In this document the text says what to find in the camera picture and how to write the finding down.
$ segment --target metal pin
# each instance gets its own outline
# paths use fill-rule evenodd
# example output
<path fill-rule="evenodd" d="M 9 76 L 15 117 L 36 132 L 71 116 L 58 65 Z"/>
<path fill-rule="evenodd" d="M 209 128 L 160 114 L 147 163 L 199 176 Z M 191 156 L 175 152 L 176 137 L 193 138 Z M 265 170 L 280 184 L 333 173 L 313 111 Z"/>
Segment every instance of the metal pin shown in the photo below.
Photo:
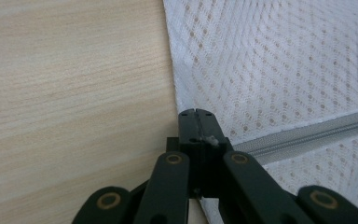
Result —
<path fill-rule="evenodd" d="M 310 198 L 316 204 L 327 209 L 336 209 L 338 207 L 338 202 L 335 198 L 319 190 L 314 190 L 310 194 Z"/>
<path fill-rule="evenodd" d="M 233 154 L 231 159 L 237 164 L 245 164 L 248 162 L 248 158 L 241 154 Z"/>
<path fill-rule="evenodd" d="M 120 204 L 121 197 L 115 192 L 108 192 L 101 196 L 97 201 L 97 206 L 100 209 L 108 210 Z"/>
<path fill-rule="evenodd" d="M 182 162 L 182 157 L 180 157 L 178 155 L 169 155 L 169 156 L 167 156 L 165 161 L 170 164 L 178 164 L 178 163 Z"/>

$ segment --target black plastic arm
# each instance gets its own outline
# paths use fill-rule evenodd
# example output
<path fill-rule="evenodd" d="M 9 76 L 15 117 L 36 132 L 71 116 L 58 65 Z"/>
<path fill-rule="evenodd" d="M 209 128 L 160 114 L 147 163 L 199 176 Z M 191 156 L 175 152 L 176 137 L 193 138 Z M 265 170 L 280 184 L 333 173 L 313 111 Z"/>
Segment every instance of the black plastic arm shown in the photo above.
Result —
<path fill-rule="evenodd" d="M 225 224 L 358 224 L 358 208 L 318 186 L 284 191 L 251 155 L 234 151 L 206 110 L 179 114 L 179 137 L 167 139 L 150 179 L 131 192 L 93 193 L 75 224 L 186 224 L 189 198 L 218 198 Z"/>

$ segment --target zipper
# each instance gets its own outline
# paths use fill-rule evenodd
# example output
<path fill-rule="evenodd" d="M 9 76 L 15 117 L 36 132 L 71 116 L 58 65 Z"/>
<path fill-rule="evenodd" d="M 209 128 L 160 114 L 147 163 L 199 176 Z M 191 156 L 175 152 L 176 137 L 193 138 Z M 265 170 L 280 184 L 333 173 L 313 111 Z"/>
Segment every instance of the zipper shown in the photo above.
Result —
<path fill-rule="evenodd" d="M 358 134 L 358 113 L 331 119 L 307 127 L 273 133 L 234 146 L 247 152 L 260 164 L 293 158 Z"/>

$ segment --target wooden surface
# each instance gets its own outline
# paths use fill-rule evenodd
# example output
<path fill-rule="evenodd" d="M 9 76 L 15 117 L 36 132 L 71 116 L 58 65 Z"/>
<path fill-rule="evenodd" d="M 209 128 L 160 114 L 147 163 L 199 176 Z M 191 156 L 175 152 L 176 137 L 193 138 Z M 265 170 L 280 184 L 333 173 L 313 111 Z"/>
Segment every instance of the wooden surface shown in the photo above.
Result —
<path fill-rule="evenodd" d="M 162 1 L 0 0 L 0 223 L 70 223 L 176 130 Z"/>

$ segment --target mesh bag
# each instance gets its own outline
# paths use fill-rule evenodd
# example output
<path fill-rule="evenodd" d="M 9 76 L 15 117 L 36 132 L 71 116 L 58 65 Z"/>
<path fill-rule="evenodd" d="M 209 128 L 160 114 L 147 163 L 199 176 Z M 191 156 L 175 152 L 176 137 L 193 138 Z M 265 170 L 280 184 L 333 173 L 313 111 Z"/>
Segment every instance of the mesh bag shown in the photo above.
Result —
<path fill-rule="evenodd" d="M 178 112 L 215 113 L 234 147 L 358 113 L 358 1 L 164 0 L 164 6 Z M 352 141 L 358 134 L 265 167 L 293 193 L 319 184 L 358 205 Z M 283 167 L 286 175 L 275 175 Z M 329 180 L 330 172 L 338 179 Z M 218 223 L 213 203 L 203 205 L 210 223 Z"/>

